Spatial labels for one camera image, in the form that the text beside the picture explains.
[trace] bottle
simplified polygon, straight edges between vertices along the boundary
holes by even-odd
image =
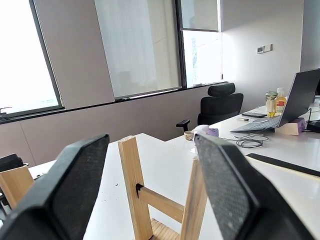
[[[276,91],[268,91],[265,94],[265,108],[268,113],[268,118],[275,116],[277,96],[278,93]]]
[[[277,97],[274,101],[274,110],[276,113],[278,113],[278,115],[282,114],[282,112],[284,111],[285,109],[285,105],[286,105],[286,98],[285,98],[285,89],[283,87],[279,87],[276,89],[276,92],[277,92]]]

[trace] white desk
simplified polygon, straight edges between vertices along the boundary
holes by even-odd
[[[243,122],[232,119],[229,121],[243,124]],[[221,126],[224,124],[228,125],[229,123],[226,121],[220,123]],[[174,146],[143,133],[138,134],[136,139],[146,187],[184,205],[192,159],[195,155],[180,146]],[[318,226],[320,222],[320,178],[285,170],[256,160],[252,160],[250,163],[275,185],[314,237],[320,239]],[[33,175],[45,173],[52,164],[53,162],[49,162],[32,167],[30,172]],[[149,207],[149,209],[151,217],[180,232],[180,223],[153,207]],[[109,144],[98,197],[84,239],[134,239],[117,142]],[[222,239],[208,202],[199,239]]]
[[[265,113],[266,108],[262,106],[250,112]],[[241,116],[215,123],[210,128],[218,128],[219,137],[226,139],[247,135],[247,133],[230,132],[248,123],[237,120],[238,117]],[[309,114],[306,113],[302,117],[308,120]],[[256,120],[256,118],[248,118],[249,123]],[[311,114],[311,120],[319,119],[320,111]],[[270,132],[265,136],[268,136],[269,140],[262,147],[239,148],[239,150],[244,155],[256,153],[320,171],[320,134],[303,132],[299,136],[290,136]],[[194,143],[187,141],[184,136],[169,140],[167,143],[195,152]],[[320,178],[285,170],[257,160],[252,160],[250,163],[273,183],[314,237],[320,239]]]
[[[138,134],[136,140],[145,186],[185,205],[195,154],[144,133]],[[54,162],[31,167],[31,175],[48,172]],[[151,206],[149,211],[152,218],[180,232],[179,222]],[[98,197],[84,236],[84,240],[105,239],[134,239],[117,142],[108,146]],[[209,201],[199,239],[222,239]]]
[[[262,106],[251,110],[254,113],[266,113],[266,107]],[[234,136],[245,136],[248,133],[234,133],[230,130],[236,129],[243,125],[246,125],[257,118],[248,117],[250,120],[241,121],[237,118],[241,115],[229,118],[227,120],[215,123],[210,128],[219,129],[219,137],[225,139],[235,139]],[[308,120],[309,113],[302,115]],[[319,120],[320,111],[311,114],[311,120]],[[266,133],[265,136],[269,137],[269,140],[263,143],[259,148],[239,148],[240,151],[247,155],[249,153],[255,153],[279,159],[292,164],[300,165],[309,169],[320,171],[320,134],[314,132],[303,132],[299,136],[290,136],[283,134],[274,134],[272,132]],[[195,152],[195,146],[192,141],[187,141],[184,136],[176,137],[167,141],[182,149]]]

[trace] light switch panel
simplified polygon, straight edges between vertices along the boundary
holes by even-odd
[[[272,51],[272,44],[268,44],[264,46],[264,53]]]

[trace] glass window pane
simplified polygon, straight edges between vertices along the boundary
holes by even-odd
[[[222,72],[220,39],[219,32],[183,31],[188,87],[220,81]]]
[[[181,0],[182,27],[218,31],[217,0]]]
[[[0,108],[58,106],[29,1],[0,1]]]
[[[95,0],[95,7],[116,98],[180,85],[172,0]]]

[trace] small cup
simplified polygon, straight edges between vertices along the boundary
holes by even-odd
[[[193,131],[185,131],[184,137],[186,140],[191,141],[192,139],[194,139],[194,132]]]

